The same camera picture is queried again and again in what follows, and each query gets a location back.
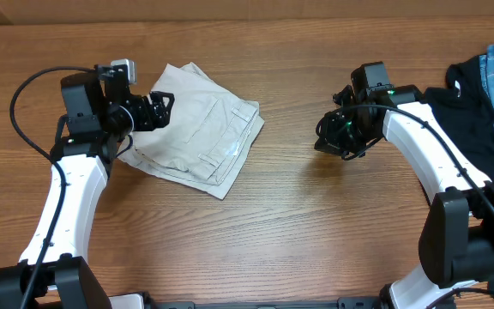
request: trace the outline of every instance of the white cloth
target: white cloth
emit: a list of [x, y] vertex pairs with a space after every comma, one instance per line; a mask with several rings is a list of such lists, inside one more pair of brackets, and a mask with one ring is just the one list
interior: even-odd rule
[[264, 124], [258, 103], [239, 99], [193, 63], [181, 69], [168, 64], [152, 90], [175, 95], [171, 121], [133, 133], [132, 149], [119, 159], [224, 198]]

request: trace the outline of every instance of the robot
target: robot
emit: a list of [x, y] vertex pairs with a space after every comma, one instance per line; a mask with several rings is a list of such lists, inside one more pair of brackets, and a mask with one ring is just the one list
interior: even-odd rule
[[[14, 105], [26, 85], [53, 70], [81, 70], [61, 81], [67, 114], [58, 121], [49, 154], [15, 122]], [[494, 184], [462, 155], [434, 119], [413, 85], [394, 87], [383, 63], [352, 73], [316, 127], [315, 149], [343, 160], [363, 157], [385, 138], [407, 158], [428, 197], [430, 211], [419, 241], [420, 264], [378, 296], [337, 301], [197, 305], [158, 303], [147, 292], [108, 297], [87, 264], [88, 241], [100, 194], [120, 155], [117, 144], [133, 131], [163, 128], [171, 119], [172, 94], [133, 95], [135, 63], [122, 59], [94, 70], [56, 67], [26, 80], [11, 101], [11, 122], [19, 135], [51, 161], [51, 189], [39, 225], [15, 266], [0, 268], [0, 308], [65, 309], [421, 309], [455, 308], [453, 296], [494, 278]], [[67, 125], [69, 136], [62, 137]], [[469, 227], [470, 216], [481, 225]], [[60, 301], [36, 298], [57, 289]]]

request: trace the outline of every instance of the wood grain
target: wood grain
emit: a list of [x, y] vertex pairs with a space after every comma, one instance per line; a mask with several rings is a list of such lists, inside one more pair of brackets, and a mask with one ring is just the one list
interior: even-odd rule
[[494, 15], [488, 0], [0, 0], [0, 24]]
[[[266, 124], [224, 201], [115, 164], [89, 249], [106, 292], [198, 303], [376, 294], [418, 263], [423, 192], [386, 142], [349, 162], [314, 151], [316, 123], [363, 63], [382, 60], [393, 83], [425, 89], [492, 43], [492, 16], [0, 27], [0, 267], [31, 239], [50, 177], [9, 124], [18, 85], [47, 67], [127, 57], [139, 71], [132, 90], [145, 94], [167, 63], [193, 61], [259, 101]], [[63, 76], [34, 81], [17, 104], [45, 149], [64, 113]], [[458, 302], [494, 307], [481, 295]]]

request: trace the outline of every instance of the wooden surface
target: wooden surface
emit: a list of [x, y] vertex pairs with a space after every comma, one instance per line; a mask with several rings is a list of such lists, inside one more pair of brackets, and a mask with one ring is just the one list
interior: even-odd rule
[[[139, 71], [132, 90], [145, 94], [167, 63], [193, 61], [259, 101], [266, 124], [224, 201], [115, 164], [89, 247], [106, 292], [199, 303], [377, 294], [418, 263], [423, 192], [386, 142], [349, 162], [316, 152], [316, 123], [363, 63], [382, 60], [394, 84], [425, 89], [492, 43], [494, 17], [0, 27], [0, 267], [26, 248], [50, 179], [9, 123], [18, 85], [47, 67], [127, 57]], [[61, 77], [38, 79], [17, 103], [45, 149], [65, 113]], [[459, 304], [494, 307], [481, 295]]]
[[494, 15], [489, 0], [0, 0], [0, 24]]

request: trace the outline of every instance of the table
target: table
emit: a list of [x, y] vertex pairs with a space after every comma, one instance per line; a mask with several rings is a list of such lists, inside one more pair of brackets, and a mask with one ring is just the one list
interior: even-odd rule
[[[375, 295], [418, 263], [428, 206], [391, 144], [343, 162], [313, 150], [316, 123], [361, 64], [383, 61], [395, 85], [424, 90], [493, 43], [494, 16], [0, 27], [0, 267], [26, 248], [50, 179], [9, 123], [18, 85], [51, 66], [130, 58], [132, 90], [146, 94], [167, 63], [192, 61], [259, 101], [266, 124], [224, 201], [115, 164], [89, 248], [105, 291], [197, 303]], [[64, 113], [65, 74], [39, 78], [17, 103], [21, 128], [44, 149]], [[473, 294], [458, 304], [494, 306]]]

